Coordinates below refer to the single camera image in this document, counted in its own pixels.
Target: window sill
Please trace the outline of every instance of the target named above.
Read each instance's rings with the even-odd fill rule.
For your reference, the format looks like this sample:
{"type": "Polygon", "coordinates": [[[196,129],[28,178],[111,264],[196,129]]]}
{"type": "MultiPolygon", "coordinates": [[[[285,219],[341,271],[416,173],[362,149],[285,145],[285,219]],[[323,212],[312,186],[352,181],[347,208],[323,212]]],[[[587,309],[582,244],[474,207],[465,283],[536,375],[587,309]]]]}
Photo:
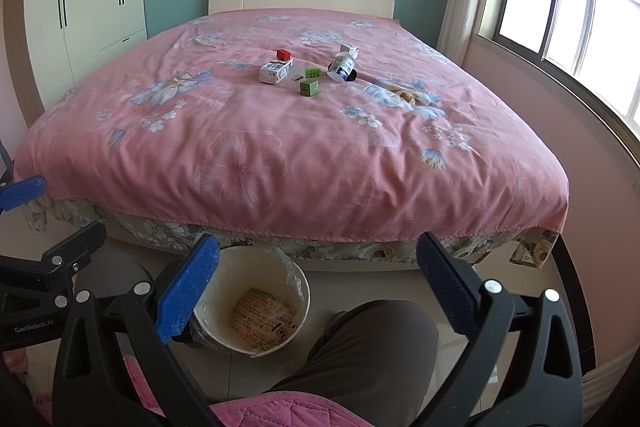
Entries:
{"type": "Polygon", "coordinates": [[[630,176],[633,184],[638,181],[638,171],[640,171],[640,136],[635,130],[631,129],[625,121],[620,118],[615,110],[613,110],[606,102],[601,100],[591,91],[586,89],[582,84],[568,75],[552,75],[550,72],[543,70],[536,64],[529,62],[514,51],[495,42],[480,34],[472,36],[472,41],[479,44],[490,52],[494,52],[501,58],[505,59],[512,66],[519,69],[523,73],[535,78],[545,78],[551,81],[555,86],[562,89],[563,92],[570,95],[572,100],[579,103],[580,107],[586,109],[595,120],[602,125],[598,127],[606,129],[609,136],[613,136],[617,144],[620,145],[625,153],[625,157],[633,163],[635,175],[630,176]]]}

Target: tile floor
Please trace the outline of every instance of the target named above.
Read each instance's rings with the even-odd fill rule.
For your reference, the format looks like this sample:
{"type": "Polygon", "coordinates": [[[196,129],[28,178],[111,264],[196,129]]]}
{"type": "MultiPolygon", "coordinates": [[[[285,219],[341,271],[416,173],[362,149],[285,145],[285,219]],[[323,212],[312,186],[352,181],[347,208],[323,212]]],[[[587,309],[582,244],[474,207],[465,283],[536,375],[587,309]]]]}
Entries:
{"type": "MultiPolygon", "coordinates": [[[[74,231],[66,223],[53,220],[47,233],[30,232],[20,210],[0,216],[1,253],[14,257],[39,259],[47,248],[74,231]]],[[[108,239],[108,247],[118,248],[135,256],[152,275],[157,275],[172,258],[171,254],[135,247],[115,239],[108,239]]],[[[500,280],[512,292],[523,295],[539,295],[553,287],[563,293],[561,281],[553,260],[542,270],[515,266],[508,263],[510,245],[494,251],[476,271],[482,279],[500,280]]],[[[227,399],[250,396],[267,390],[285,375],[302,365],[316,338],[322,333],[327,320],[337,311],[351,309],[372,299],[407,299],[430,312],[440,332],[436,369],[425,404],[434,396],[447,378],[466,345],[466,338],[453,332],[429,285],[419,271],[388,272],[325,272],[307,271],[311,290],[311,306],[303,329],[292,343],[283,350],[260,360],[229,356],[206,347],[194,349],[174,344],[172,349],[189,368],[207,396],[227,399]]],[[[497,375],[487,385],[476,410],[490,407],[499,390],[499,382],[506,373],[517,333],[510,333],[497,363],[497,375]]],[[[50,391],[53,383],[55,361],[59,341],[32,346],[28,349],[30,369],[27,383],[34,394],[50,391]]]]}

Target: small box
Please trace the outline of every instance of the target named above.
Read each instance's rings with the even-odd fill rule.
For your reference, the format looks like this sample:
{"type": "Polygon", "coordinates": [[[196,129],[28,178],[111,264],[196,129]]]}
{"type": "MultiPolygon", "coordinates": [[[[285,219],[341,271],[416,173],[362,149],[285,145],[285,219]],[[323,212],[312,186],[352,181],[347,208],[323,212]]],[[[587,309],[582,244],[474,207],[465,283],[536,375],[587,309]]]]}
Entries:
{"type": "Polygon", "coordinates": [[[265,84],[275,86],[279,84],[283,78],[287,78],[289,68],[293,60],[272,60],[260,68],[259,79],[265,84]]]}
{"type": "Polygon", "coordinates": [[[303,80],[300,82],[300,94],[302,96],[313,96],[318,93],[317,80],[303,80]]]}
{"type": "Polygon", "coordinates": [[[340,44],[340,51],[347,52],[353,58],[358,58],[360,47],[355,44],[340,44]]]}
{"type": "Polygon", "coordinates": [[[276,57],[278,57],[278,60],[289,60],[291,58],[291,53],[286,50],[278,50],[276,51],[276,57]]]}

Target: bed skirt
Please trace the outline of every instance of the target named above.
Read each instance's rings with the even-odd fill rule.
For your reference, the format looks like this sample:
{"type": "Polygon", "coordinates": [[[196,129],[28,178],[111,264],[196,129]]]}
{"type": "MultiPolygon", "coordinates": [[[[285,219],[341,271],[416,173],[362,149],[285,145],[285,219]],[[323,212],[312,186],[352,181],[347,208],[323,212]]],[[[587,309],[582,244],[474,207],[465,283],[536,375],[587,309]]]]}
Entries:
{"type": "MultiPolygon", "coordinates": [[[[263,237],[245,233],[220,230],[202,225],[169,223],[145,217],[129,216],[113,212],[83,199],[53,200],[49,197],[30,201],[23,207],[28,225],[32,230],[46,231],[47,213],[74,227],[83,227],[92,221],[113,223],[135,238],[145,241],[149,247],[170,248],[176,253],[191,248],[203,233],[210,233],[222,248],[239,245],[273,245],[282,248],[294,259],[313,261],[373,261],[375,263],[402,263],[415,265],[416,241],[393,241],[390,243],[326,243],[313,239],[288,239],[285,237],[263,237]]],[[[526,230],[508,230],[472,237],[441,238],[447,252],[457,259],[471,264],[482,261],[496,248],[516,241],[518,246],[510,263],[540,268],[551,253],[557,232],[533,227],[526,230]]]]}

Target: green cube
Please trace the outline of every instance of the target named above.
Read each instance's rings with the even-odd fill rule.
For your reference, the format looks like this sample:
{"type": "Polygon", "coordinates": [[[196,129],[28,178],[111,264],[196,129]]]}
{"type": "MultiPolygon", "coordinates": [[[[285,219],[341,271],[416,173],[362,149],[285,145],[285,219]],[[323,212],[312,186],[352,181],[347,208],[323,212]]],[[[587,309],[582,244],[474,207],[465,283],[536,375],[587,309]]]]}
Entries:
{"type": "Polygon", "coordinates": [[[318,93],[317,80],[303,80],[300,82],[300,94],[302,96],[313,96],[318,93]]]}

